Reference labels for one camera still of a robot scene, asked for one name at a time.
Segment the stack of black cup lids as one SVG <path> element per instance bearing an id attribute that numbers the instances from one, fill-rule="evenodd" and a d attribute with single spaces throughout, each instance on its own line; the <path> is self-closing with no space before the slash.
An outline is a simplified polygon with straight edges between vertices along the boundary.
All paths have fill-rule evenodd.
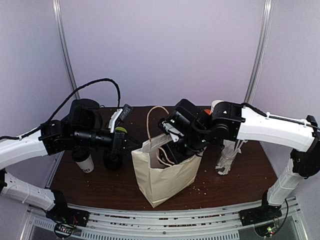
<path id="1" fill-rule="evenodd" d="M 107 170 L 116 171 L 123 166 L 122 154 L 111 154 L 108 151 L 103 153 L 103 163 Z"/>

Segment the white paper takeout bag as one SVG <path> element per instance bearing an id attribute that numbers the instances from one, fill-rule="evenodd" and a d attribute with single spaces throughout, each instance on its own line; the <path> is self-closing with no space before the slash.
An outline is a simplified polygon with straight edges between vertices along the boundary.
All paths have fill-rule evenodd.
<path id="1" fill-rule="evenodd" d="M 172 139 L 166 134 L 151 137 L 149 117 L 151 112 L 161 108 L 167 114 L 169 111 L 163 106 L 152 107 L 146 115 L 146 130 L 148 140 L 142 143 L 142 147 L 131 152 L 133 168 L 139 190 L 149 204 L 155 208 L 189 185 L 197 176 L 202 160 L 201 156 L 192 156 L 180 164 L 163 164 L 159 160 L 162 145 L 171 143 Z"/>

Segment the single white paper cup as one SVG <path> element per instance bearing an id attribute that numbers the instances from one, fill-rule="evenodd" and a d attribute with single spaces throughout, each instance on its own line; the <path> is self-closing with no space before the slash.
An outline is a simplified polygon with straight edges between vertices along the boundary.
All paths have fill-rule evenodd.
<path id="1" fill-rule="evenodd" d="M 86 174 L 94 170 L 94 163 L 91 156 L 89 156 L 87 159 L 83 161 L 77 161 L 76 164 Z"/>

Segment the black plastic cup lid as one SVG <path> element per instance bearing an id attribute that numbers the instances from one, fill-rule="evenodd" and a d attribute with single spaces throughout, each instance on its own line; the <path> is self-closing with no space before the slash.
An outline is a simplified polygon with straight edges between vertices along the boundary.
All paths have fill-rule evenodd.
<path id="1" fill-rule="evenodd" d="M 86 161 L 90 156 L 90 151 L 87 148 L 80 146 L 74 148 L 71 152 L 72 159 L 77 163 Z"/>

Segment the stack of white paper cups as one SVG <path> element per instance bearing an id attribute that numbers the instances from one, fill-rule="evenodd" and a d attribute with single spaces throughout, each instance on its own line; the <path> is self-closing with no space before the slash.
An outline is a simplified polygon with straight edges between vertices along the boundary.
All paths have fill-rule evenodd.
<path id="1" fill-rule="evenodd" d="M 221 103 L 221 102 L 223 102 L 223 101 L 222 100 L 214 100 L 214 101 L 212 101 L 211 108 L 210 108 L 210 113 L 211 114 L 214 112 L 214 109 L 215 109 L 216 105 Z"/>

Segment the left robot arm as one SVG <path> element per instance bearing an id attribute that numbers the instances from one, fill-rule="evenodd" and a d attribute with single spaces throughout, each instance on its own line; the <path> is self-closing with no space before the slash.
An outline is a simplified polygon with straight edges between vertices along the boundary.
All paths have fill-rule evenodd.
<path id="1" fill-rule="evenodd" d="M 123 164 L 123 154 L 141 147 L 141 142 L 121 130 L 119 124 L 131 113 L 133 107 L 125 104 L 111 116 L 107 125 L 99 113 L 100 105 L 91 99 L 73 100 L 68 115 L 61 120 L 49 120 L 39 128 L 16 139 L 0 143 L 0 194 L 43 209 L 61 222 L 72 218 L 62 192 L 38 188 L 17 179 L 5 169 L 35 157 L 51 156 L 80 148 L 103 150 L 103 163 L 109 170 Z"/>

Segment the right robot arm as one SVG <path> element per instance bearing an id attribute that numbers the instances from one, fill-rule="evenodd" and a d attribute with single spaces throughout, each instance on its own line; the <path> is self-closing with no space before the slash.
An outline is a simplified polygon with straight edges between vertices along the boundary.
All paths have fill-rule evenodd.
<path id="1" fill-rule="evenodd" d="M 290 147 L 287 166 L 266 191 L 259 220 L 268 220 L 302 179 L 320 171 L 320 129 L 312 115 L 294 119 L 263 112 L 248 103 L 213 101 L 211 113 L 181 99 L 158 127 L 172 140 L 164 145 L 169 161 L 179 164 L 223 141 L 258 141 Z"/>

